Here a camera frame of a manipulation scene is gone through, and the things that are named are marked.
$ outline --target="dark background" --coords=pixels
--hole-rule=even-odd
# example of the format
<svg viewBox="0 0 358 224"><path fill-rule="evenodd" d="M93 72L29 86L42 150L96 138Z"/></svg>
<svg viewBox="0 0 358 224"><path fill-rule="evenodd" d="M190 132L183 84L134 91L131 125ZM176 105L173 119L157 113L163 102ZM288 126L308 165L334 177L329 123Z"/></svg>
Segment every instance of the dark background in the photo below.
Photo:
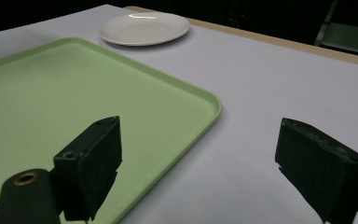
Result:
<svg viewBox="0 0 358 224"><path fill-rule="evenodd" d="M109 4L138 6L313 45L333 0L0 1L0 31ZM332 21L358 26L358 0L339 0Z"/></svg>

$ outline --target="table edge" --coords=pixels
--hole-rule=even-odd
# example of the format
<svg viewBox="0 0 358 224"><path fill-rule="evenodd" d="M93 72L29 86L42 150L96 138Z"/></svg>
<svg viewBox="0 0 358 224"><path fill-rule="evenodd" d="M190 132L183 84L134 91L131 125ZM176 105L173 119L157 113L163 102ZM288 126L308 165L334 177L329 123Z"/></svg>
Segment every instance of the table edge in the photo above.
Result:
<svg viewBox="0 0 358 224"><path fill-rule="evenodd" d="M124 8L126 8L128 10L136 11L136 12L155 11L155 10L148 9L145 7L137 7L137 6L128 6L128 7L124 7ZM231 35L238 35L238 36L242 36L242 37L246 37L246 38L251 38L254 40L286 47L289 49L301 50L301 51L305 51L308 53L312 53L312 54L316 54L316 55L320 55L320 56L324 56L324 57L328 57L328 58L332 58L332 59L336 59L336 60L341 60L341 61L344 61L347 63L358 64L358 55L355 55L355 54L349 54L349 53L336 51L336 50L332 50L332 49L323 49L323 48L312 46L312 45L306 45L306 44L298 43L295 41L285 40L285 39L281 39L281 38L273 37L273 36L269 36L269 35L261 35L261 34L244 31L244 30L240 30L240 29L236 29L236 28L232 28L232 27L228 27L228 26L224 26L224 25L219 25L219 24L215 24L215 23L211 23L211 22L207 22L207 21L199 21L199 20L194 20L191 18L187 18L187 19L190 21L190 23L192 25L200 26L203 28L207 28L207 29L211 29L211 30L215 30L215 31L219 31L219 32L223 32L223 33L227 33L227 34L231 34Z"/></svg>

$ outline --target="white table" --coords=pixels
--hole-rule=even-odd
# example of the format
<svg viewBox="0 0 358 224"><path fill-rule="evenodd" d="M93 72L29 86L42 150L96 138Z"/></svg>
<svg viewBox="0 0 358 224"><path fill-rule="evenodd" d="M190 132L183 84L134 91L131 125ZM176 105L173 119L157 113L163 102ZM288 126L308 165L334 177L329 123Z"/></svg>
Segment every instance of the white table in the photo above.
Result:
<svg viewBox="0 0 358 224"><path fill-rule="evenodd" d="M307 122L358 151L358 57L311 46L291 49L287 47L298 44L278 41L283 47L265 37L196 25L185 36L157 46L106 44L98 34L101 26L130 13L104 5L0 32L0 58L77 36L221 99L220 119L121 222L320 223L274 160L281 119ZM344 61L331 55L342 55Z"/></svg>

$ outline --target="green tray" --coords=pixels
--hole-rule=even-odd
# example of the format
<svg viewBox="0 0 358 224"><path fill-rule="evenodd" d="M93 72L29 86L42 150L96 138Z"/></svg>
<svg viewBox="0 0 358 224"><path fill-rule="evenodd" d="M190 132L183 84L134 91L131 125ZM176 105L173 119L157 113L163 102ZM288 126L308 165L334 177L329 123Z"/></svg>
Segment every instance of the green tray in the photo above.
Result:
<svg viewBox="0 0 358 224"><path fill-rule="evenodd" d="M116 223L221 108L209 91L80 38L6 57L0 60L0 189L18 172L51 170L53 156L92 122L120 116L123 162L93 222Z"/></svg>

